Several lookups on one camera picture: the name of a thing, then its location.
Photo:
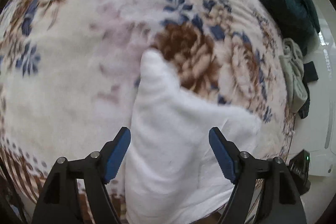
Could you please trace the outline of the white pants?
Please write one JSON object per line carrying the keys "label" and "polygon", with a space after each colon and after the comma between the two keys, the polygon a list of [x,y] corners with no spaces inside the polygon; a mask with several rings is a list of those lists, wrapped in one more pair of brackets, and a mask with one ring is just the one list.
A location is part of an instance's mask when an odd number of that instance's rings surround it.
{"label": "white pants", "polygon": [[255,150],[261,134],[259,117],[181,88],[161,53],[147,50],[125,158],[129,223],[193,223],[224,206],[233,185],[210,147],[213,127],[248,152]]}

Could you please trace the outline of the black electronic device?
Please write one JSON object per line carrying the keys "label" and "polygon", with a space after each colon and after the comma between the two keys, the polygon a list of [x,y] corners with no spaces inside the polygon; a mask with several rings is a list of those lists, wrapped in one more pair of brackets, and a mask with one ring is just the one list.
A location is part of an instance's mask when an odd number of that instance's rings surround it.
{"label": "black electronic device", "polygon": [[289,161],[288,169],[300,196],[310,189],[309,167],[310,153],[304,149]]}

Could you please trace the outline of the black garment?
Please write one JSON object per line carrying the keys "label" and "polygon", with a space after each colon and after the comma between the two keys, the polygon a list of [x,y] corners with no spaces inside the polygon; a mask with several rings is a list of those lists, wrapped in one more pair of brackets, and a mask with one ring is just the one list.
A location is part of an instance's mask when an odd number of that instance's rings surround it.
{"label": "black garment", "polygon": [[315,81],[318,81],[318,74],[314,65],[313,61],[310,61],[304,66],[304,74],[302,83],[307,91],[307,100],[303,104],[303,106],[299,109],[298,114],[301,119],[305,119],[309,114],[309,108],[310,108],[310,91],[308,87],[308,83],[312,83]]}

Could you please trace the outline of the pale green garment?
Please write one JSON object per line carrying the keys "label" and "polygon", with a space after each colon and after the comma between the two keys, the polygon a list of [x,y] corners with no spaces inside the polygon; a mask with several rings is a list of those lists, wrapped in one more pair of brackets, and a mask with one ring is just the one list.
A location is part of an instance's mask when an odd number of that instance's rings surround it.
{"label": "pale green garment", "polygon": [[288,106],[297,113],[308,98],[302,82],[304,75],[303,55],[300,47],[292,39],[282,41],[283,54],[279,56],[287,90]]}

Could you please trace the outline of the floral bed blanket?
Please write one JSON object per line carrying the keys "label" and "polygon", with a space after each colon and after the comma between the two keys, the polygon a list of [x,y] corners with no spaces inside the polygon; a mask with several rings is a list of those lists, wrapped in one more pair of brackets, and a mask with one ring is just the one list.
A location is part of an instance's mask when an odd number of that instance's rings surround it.
{"label": "floral bed blanket", "polygon": [[[9,0],[1,159],[26,203],[37,204],[59,157],[82,159],[130,129],[147,50],[161,53],[181,88],[259,117],[254,157],[288,155],[282,35],[260,0]],[[106,189],[129,223],[125,158]]]}

